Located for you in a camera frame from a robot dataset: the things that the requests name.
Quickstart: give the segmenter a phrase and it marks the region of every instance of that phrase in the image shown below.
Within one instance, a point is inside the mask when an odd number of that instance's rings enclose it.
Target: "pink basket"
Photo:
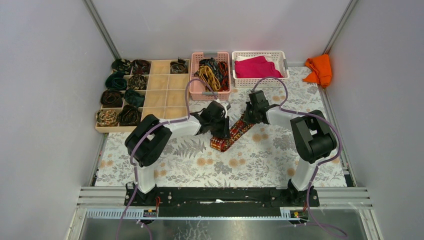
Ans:
[[[214,58],[217,62],[226,62],[228,64],[228,91],[218,91],[215,92],[219,100],[228,100],[231,93],[231,75],[230,75],[230,54],[228,52],[219,51],[215,53],[204,53],[204,52],[194,52],[191,55],[191,68],[190,68],[190,80],[198,79],[195,76],[195,72],[199,69],[199,62],[203,59]],[[191,99],[194,101],[210,101],[214,100],[215,97],[212,92],[205,90],[205,85],[199,81],[194,81],[190,83],[189,92]]]

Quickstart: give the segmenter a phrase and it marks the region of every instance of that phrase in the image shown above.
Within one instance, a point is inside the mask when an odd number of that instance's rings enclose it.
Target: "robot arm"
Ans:
[[[227,113],[230,107],[230,104],[220,103],[217,99],[202,111],[190,113],[190,118],[159,120],[152,114],[147,115],[125,140],[128,154],[131,155],[136,144],[147,131],[159,123],[164,123],[141,143],[134,154],[139,190],[146,194],[155,187],[153,164],[158,160],[170,139],[204,134],[209,131],[214,137],[228,139],[230,119]]]
[[[298,193],[307,190],[317,164],[336,148],[335,136],[327,124],[315,117],[287,113],[281,111],[278,104],[270,105],[261,90],[250,93],[249,98],[243,119],[245,122],[278,125],[293,132],[300,161],[288,188],[292,188],[294,195],[302,195]],[[324,118],[319,110],[310,113]]]

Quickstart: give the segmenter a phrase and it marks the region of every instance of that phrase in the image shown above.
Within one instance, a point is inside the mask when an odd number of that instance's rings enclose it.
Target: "white wall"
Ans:
[[[112,60],[81,0],[1,1],[0,239],[64,238]]]
[[[424,239],[423,10],[359,1],[330,53],[330,100],[387,240]]]
[[[323,53],[349,0],[94,0],[123,58],[282,50],[288,63]]]

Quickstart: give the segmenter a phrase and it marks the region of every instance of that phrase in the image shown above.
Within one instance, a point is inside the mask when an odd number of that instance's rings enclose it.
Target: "magenta towel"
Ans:
[[[264,56],[257,56],[243,61],[235,61],[235,73],[238,79],[257,79],[265,77],[282,78],[273,62]]]

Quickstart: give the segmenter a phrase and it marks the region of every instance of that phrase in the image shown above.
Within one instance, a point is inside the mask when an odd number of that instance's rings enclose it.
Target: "plastic basket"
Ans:
[[[226,62],[228,65],[228,91],[215,92],[218,99],[228,100],[231,93],[230,54],[228,52],[194,52],[191,55],[190,80],[198,79],[198,77],[195,76],[195,72],[197,72],[197,70],[199,69],[200,60],[210,58],[214,58],[217,62]],[[193,99],[194,101],[210,101],[215,99],[213,93],[210,91],[206,91],[205,85],[203,85],[199,81],[194,81],[190,83],[189,92],[191,95],[191,99]]]
[[[289,68],[287,66],[286,56],[283,51],[233,51],[231,54],[232,58],[232,76],[235,80],[236,88],[252,88],[260,80],[260,78],[237,78],[235,61],[238,56],[242,57],[257,57],[269,55],[272,61],[275,63],[275,69],[277,69],[282,78],[280,80],[288,79],[290,77]],[[282,87],[281,83],[273,78],[264,79],[259,83],[260,87]]]

